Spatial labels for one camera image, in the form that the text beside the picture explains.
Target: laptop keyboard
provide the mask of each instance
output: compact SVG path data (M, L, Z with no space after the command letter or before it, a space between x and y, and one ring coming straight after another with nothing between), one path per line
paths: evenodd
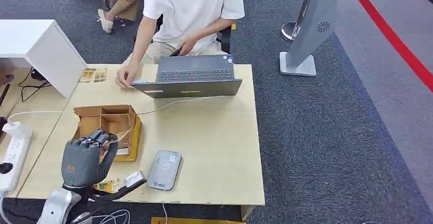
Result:
M189 70L189 71L166 71L161 72L161 81L195 81L195 80L230 80L232 79L230 69Z

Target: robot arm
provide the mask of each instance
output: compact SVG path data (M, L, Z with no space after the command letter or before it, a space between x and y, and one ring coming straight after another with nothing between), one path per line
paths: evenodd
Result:
M63 186L53 192L45 202L38 223L86 224L92 223L88 211L88 200L107 203L119 199L146 182L141 171L124 179L125 187L116 193L107 193L93 188L108 174L117 153L117 136L100 129L88 136L68 141L62 160ZM110 146L101 162L101 146L108 141Z

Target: white t-shirt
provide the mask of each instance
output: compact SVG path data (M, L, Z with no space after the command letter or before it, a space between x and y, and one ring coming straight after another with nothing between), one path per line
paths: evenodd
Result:
M176 47L180 38L203 29L218 18L239 19L244 17L243 0L145 0L143 15L158 19L163 14L161 29L153 37L154 41L165 42ZM191 52L199 53L217 35L212 34L197 41Z

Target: sneaker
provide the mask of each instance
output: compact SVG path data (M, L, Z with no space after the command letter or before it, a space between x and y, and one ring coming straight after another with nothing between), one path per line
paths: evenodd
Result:
M107 34L111 34L111 31L113 30L113 22L105 19L103 9L98 9L98 16L99 16L99 19L101 20L102 29Z

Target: person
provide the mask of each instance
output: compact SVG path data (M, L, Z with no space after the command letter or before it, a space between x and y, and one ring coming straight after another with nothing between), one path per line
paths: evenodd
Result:
M98 9L98 16L101 20L102 29L111 34L113 22L116 17L135 21L137 18L138 0L109 0L111 9L104 11Z
M163 24L155 33L161 15ZM216 42L217 32L244 15L243 0L145 0L134 50L118 70L116 83L130 88L143 63L158 64L177 49L180 55L226 54Z

